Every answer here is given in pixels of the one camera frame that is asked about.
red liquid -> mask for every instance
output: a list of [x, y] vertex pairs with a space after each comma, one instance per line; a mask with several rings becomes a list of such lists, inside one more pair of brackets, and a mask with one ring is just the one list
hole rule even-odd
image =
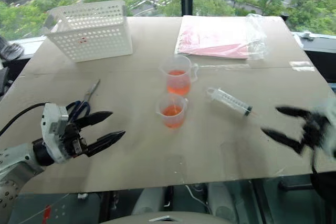
[[[185, 74], [185, 71], [172, 70], [168, 74], [172, 76], [181, 76]], [[174, 84], [174, 85], [169, 85], [169, 83], [167, 83], [167, 91], [169, 93], [174, 93], [174, 94], [179, 94], [179, 95], [188, 94], [190, 91], [190, 86], [191, 86], [189, 76], [188, 75], [182, 76], [181, 79], [178, 80], [178, 82], [179, 82], [178, 84]]]
[[[182, 111], [182, 108], [180, 106], [170, 105], [164, 109], [162, 114], [165, 116], [174, 116], [174, 115], [179, 114], [181, 111]], [[182, 119], [180, 122], [176, 122], [176, 123], [164, 122], [164, 124], [169, 128], [178, 128], [183, 124], [183, 121], [184, 119]]]

blue scissors handle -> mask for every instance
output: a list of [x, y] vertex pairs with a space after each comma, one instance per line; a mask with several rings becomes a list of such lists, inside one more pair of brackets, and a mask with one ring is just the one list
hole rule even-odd
[[84, 116], [87, 116], [90, 114], [90, 104], [88, 102], [81, 102], [81, 101], [76, 101], [70, 103], [68, 106], [66, 106], [67, 111], [69, 111], [71, 108], [71, 112], [69, 113], [69, 121], [73, 122], [76, 119], [78, 119], [79, 115], [86, 109]]

black cable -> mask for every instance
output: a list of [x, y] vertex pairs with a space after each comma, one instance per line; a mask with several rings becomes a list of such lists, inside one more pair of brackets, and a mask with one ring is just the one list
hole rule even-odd
[[28, 112], [29, 110], [32, 110], [36, 107], [40, 107], [40, 106], [44, 106], [47, 102], [42, 102], [42, 103], [37, 103], [34, 104], [24, 110], [22, 110], [20, 113], [18, 113], [15, 117], [13, 117], [7, 124], [5, 127], [2, 128], [2, 130], [0, 131], [0, 136], [2, 136], [2, 134], [5, 133], [5, 131], [12, 125], [12, 123], [14, 123], [16, 121], [16, 119], [18, 119], [20, 116], [22, 116], [23, 114], [25, 114], [26, 112]]

handle of measuring cup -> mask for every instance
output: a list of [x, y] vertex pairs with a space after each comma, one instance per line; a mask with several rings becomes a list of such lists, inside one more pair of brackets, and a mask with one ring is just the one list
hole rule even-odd
[[198, 80], [197, 72], [199, 68], [200, 67], [198, 66], [197, 63], [194, 63], [193, 66], [191, 67], [191, 77], [190, 77], [191, 82], [195, 82]]

syringe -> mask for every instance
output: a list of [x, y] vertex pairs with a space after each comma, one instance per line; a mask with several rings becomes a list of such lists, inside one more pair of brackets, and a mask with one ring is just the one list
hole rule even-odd
[[237, 98], [229, 95], [228, 93], [224, 92], [220, 88], [208, 88], [207, 94], [210, 96], [212, 100], [216, 100], [218, 102], [224, 103], [231, 107], [232, 109], [238, 111], [240, 114], [248, 116], [251, 113], [252, 106], [246, 104], [238, 100]]

